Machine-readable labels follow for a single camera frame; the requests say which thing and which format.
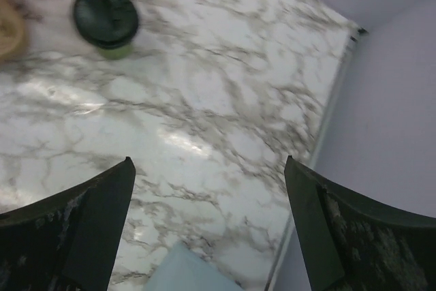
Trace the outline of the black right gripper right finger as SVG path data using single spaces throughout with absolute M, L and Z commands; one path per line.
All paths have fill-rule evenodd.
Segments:
M 434 290 L 435 219 L 383 204 L 288 157 L 285 184 L 312 290 Z

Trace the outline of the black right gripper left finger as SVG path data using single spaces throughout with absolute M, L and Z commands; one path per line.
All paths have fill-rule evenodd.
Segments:
M 131 201 L 130 157 L 1 214 L 2 290 L 107 290 Z

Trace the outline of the green paper coffee cup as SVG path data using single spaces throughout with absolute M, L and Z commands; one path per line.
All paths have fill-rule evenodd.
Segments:
M 119 60 L 129 56 L 134 47 L 132 43 L 120 46 L 118 48 L 97 48 L 97 52 L 107 60 Z

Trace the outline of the brown cardboard cup carrier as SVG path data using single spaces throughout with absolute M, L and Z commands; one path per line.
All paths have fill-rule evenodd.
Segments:
M 1 62 L 20 54 L 28 45 L 24 18 L 10 0 L 1 0 Z

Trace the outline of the black plastic cup lid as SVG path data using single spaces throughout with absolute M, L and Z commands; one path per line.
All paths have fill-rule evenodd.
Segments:
M 140 25 L 132 0 L 74 0 L 72 20 L 86 42 L 107 50 L 131 44 Z

